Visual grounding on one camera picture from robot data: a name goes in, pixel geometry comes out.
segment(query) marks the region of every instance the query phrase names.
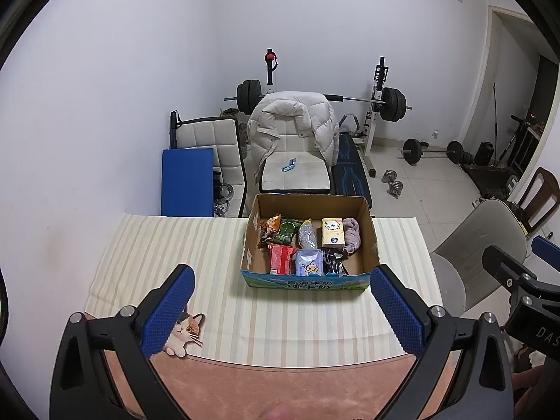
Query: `red snack box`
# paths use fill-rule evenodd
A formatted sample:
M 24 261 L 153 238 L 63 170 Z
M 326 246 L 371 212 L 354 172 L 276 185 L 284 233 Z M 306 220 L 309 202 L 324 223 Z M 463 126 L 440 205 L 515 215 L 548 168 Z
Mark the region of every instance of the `red snack box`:
M 269 244 L 271 252 L 271 275 L 290 275 L 292 274 L 292 254 L 296 248 L 286 245 Z

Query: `striped tablecloth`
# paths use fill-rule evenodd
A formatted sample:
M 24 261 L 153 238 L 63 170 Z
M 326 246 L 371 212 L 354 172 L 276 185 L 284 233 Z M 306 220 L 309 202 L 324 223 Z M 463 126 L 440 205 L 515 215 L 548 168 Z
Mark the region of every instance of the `striped tablecloth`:
M 190 355 L 270 368 L 372 362 L 404 351 L 369 289 L 296 291 L 250 288 L 240 274 L 246 218 L 125 215 L 105 251 L 85 311 L 95 317 L 138 305 L 178 263 L 197 286 L 191 314 L 204 313 L 202 348 Z M 381 263 L 427 305 L 441 294 L 415 218 L 374 218 Z

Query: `metal rod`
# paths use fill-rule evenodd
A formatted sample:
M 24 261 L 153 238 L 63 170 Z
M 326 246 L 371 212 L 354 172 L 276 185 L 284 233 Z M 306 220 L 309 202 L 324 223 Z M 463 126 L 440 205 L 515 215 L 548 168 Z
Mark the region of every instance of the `metal rod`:
M 360 101 L 360 102 L 371 102 L 371 103 L 373 103 L 373 104 L 381 104 L 381 105 L 385 104 L 385 101 L 384 101 L 384 100 L 379 100 L 379 99 L 347 98 L 346 96 L 343 96 L 342 99 L 345 99 L 345 100 L 357 100 L 357 101 Z M 236 98 L 236 97 L 233 97 L 233 98 L 224 98 L 223 100 L 237 100 L 237 98 Z M 412 107 L 407 106 L 407 109 L 408 109 L 408 110 L 412 110 Z
M 412 150 L 401 150 L 401 153 L 412 153 Z M 455 150 L 422 150 L 422 153 L 455 153 Z

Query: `door frame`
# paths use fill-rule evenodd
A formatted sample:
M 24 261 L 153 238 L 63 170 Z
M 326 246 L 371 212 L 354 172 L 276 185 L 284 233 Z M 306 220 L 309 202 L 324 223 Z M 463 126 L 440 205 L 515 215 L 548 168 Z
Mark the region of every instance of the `door frame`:
M 488 105 L 487 102 L 481 102 L 481 95 L 484 92 L 484 89 L 489 86 L 489 83 L 494 82 L 494 78 L 496 76 L 496 68 L 497 67 L 497 57 L 499 55 L 499 50 L 497 46 L 499 46 L 500 36 L 496 36 L 497 27 L 496 27 L 496 20 L 499 18 L 500 14 L 509 15 L 513 17 L 517 17 L 521 20 L 528 21 L 533 23 L 531 18 L 526 14 L 519 13 L 517 11 L 513 11 L 511 9 L 501 8 L 499 6 L 488 5 L 488 24 L 486 25 L 486 41 L 484 44 L 484 50 L 482 53 L 482 60 L 480 70 L 478 72 L 478 79 L 477 85 L 474 89 L 474 96 L 472 97 L 472 102 L 470 105 L 469 113 L 463 122 L 463 126 L 461 128 L 461 133 L 459 134 L 458 141 L 464 143 L 467 133 L 469 131 L 470 125 L 473 121 L 475 114 L 481 111 L 485 111 Z M 554 120 L 556 119 L 556 114 L 558 113 L 558 108 L 560 106 L 560 74 L 558 75 L 558 82 L 556 84 L 556 92 L 554 94 L 554 99 L 552 102 L 551 113 L 548 116 L 547 124 L 544 128 L 544 133 L 540 139 L 540 142 L 529 162 L 527 169 L 519 179 L 519 182 L 513 189 L 510 197 L 515 198 L 523 191 L 524 186 L 530 180 L 533 175 L 533 171 L 536 168 L 537 162 L 540 158 L 540 155 L 544 149 L 545 144 L 547 143 L 548 136 L 551 132 L 552 126 L 554 124 Z

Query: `barbell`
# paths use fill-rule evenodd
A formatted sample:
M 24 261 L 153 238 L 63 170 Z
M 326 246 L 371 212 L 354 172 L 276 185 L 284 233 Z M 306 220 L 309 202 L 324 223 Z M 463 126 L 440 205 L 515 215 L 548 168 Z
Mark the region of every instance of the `barbell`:
M 244 80 L 242 84 L 237 86 L 237 95 L 235 97 L 224 98 L 223 100 L 237 100 L 239 111 L 246 115 L 251 115 L 264 96 L 259 80 Z M 407 106 L 407 100 L 404 95 L 396 88 L 385 87 L 382 91 L 381 99 L 349 98 L 340 94 L 326 94 L 325 97 L 327 100 L 336 102 L 353 100 L 377 104 L 380 106 L 379 113 L 385 121 L 399 121 L 404 117 L 407 109 L 412 110 L 412 107 Z
M 449 161 L 453 164 L 460 164 L 463 160 L 465 151 L 460 142 L 453 140 L 447 146 L 447 150 L 431 150 L 427 142 L 420 142 L 416 139 L 408 139 L 402 146 L 402 156 L 410 165 L 417 164 L 424 153 L 445 153 Z

